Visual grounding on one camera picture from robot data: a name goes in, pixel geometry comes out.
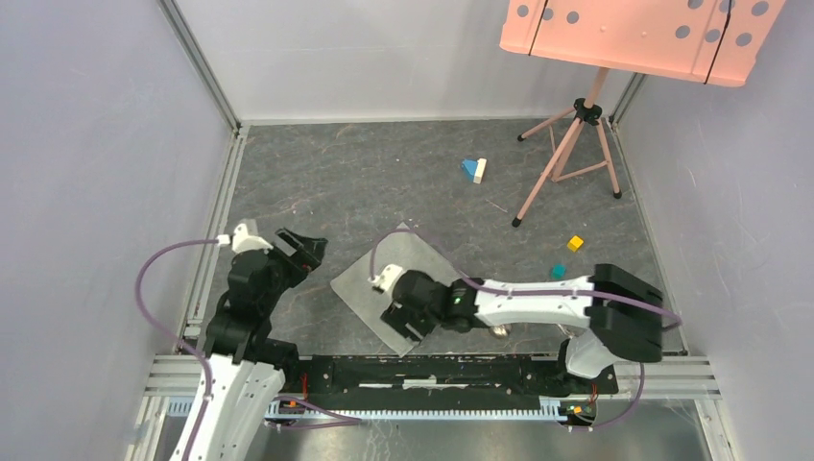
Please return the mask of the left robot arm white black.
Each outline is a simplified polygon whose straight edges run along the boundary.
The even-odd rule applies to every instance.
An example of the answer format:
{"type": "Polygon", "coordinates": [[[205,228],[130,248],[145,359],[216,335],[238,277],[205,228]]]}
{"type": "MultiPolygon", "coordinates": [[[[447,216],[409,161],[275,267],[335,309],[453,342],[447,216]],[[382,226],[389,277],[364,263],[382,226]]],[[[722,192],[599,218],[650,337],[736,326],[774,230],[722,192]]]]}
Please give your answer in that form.
{"type": "Polygon", "coordinates": [[[271,316],[289,289],[320,267],[325,238],[277,230],[276,243],[246,224],[213,244],[233,253],[227,291],[193,352],[202,366],[174,460],[242,460],[269,404],[301,379],[296,345],[272,340],[271,316]]]}

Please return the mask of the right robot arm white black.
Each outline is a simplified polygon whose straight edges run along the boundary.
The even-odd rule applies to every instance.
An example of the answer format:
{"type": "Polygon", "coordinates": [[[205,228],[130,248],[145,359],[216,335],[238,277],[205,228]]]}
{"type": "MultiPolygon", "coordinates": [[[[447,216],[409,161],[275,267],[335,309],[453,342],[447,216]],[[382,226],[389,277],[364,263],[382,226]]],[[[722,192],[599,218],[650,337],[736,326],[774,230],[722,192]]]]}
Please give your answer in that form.
{"type": "Polygon", "coordinates": [[[389,306],[380,320],[419,342],[436,328],[468,333],[513,324],[578,328],[554,367],[557,384],[578,392],[618,361],[658,363],[663,357],[662,293],[609,263],[589,276],[553,282],[509,283],[460,278],[448,284],[422,271],[389,264],[371,279],[389,306]]]}

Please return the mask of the grey cloth napkin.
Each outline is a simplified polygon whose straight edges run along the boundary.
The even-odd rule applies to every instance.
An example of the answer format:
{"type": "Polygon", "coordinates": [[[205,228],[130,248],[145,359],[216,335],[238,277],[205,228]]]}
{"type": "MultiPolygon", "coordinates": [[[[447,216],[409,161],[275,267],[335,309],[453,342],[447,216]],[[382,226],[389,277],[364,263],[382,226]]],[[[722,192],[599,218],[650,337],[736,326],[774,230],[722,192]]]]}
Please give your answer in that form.
{"type": "Polygon", "coordinates": [[[371,278],[388,265],[395,264],[405,270],[416,270],[443,284],[450,284],[460,275],[453,265],[423,236],[412,232],[402,222],[330,282],[333,291],[353,313],[382,340],[396,355],[403,356],[419,344],[407,339],[380,319],[390,306],[390,298],[373,289],[371,278]]]}

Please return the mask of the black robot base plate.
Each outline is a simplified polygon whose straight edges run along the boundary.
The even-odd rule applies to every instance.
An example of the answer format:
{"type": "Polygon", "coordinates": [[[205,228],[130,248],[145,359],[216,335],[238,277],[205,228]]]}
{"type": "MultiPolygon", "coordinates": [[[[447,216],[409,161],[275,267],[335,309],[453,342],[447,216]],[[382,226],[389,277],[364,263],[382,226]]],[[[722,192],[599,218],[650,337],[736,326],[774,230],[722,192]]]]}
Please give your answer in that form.
{"type": "Polygon", "coordinates": [[[531,410],[542,398],[615,395],[608,366],[595,378],[568,374],[534,354],[313,355],[288,369],[282,394],[340,410],[531,410]]]}

